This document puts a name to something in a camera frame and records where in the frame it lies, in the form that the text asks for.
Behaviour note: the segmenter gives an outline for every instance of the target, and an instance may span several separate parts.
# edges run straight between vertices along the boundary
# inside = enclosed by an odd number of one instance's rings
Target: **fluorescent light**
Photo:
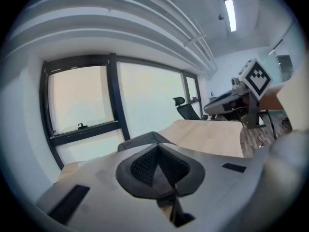
[[[231,32],[234,32],[236,31],[236,19],[233,0],[225,0],[224,3],[226,5],[228,18],[230,20]]]

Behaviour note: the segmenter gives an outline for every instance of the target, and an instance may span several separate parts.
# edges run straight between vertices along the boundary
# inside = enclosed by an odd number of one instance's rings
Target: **window frame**
[[[51,115],[49,111],[49,76],[72,69],[103,65],[106,66],[107,84],[114,121],[54,135]],[[130,135],[126,125],[126,118],[122,107],[119,90],[116,54],[111,53],[109,55],[84,55],[62,58],[50,62],[45,61],[43,63],[40,80],[40,111],[47,143],[60,169],[63,169],[64,164],[56,150],[56,146],[58,145],[79,141],[118,129],[122,130],[124,140],[129,140]]]
[[[182,73],[183,73],[183,83],[184,83],[184,87],[185,87],[186,100],[187,100],[188,104],[191,104],[191,105],[198,102],[199,103],[199,109],[200,109],[201,116],[202,116],[203,115],[202,99],[201,99],[201,95],[200,95],[200,92],[199,92],[197,76],[192,74],[192,73],[186,72],[186,71],[183,71]],[[193,78],[194,81],[195,81],[195,87],[197,89],[197,101],[194,101],[194,100],[191,99],[187,77]]]

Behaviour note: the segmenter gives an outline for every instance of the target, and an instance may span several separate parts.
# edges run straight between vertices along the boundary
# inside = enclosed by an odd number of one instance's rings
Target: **desk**
[[[241,129],[235,121],[177,120],[159,133],[180,147],[243,158]]]

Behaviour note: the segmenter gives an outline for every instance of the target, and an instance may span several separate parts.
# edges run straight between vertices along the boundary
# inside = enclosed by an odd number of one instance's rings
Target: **black office chair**
[[[173,98],[175,101],[175,106],[177,107],[178,113],[184,118],[189,120],[201,120],[200,117],[196,114],[191,104],[184,104],[185,100],[183,97]]]

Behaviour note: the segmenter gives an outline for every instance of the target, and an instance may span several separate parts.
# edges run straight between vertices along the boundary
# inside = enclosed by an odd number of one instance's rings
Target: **window latch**
[[[84,126],[83,123],[79,123],[77,126],[80,126],[80,127],[78,127],[79,130],[88,127],[88,126]]]

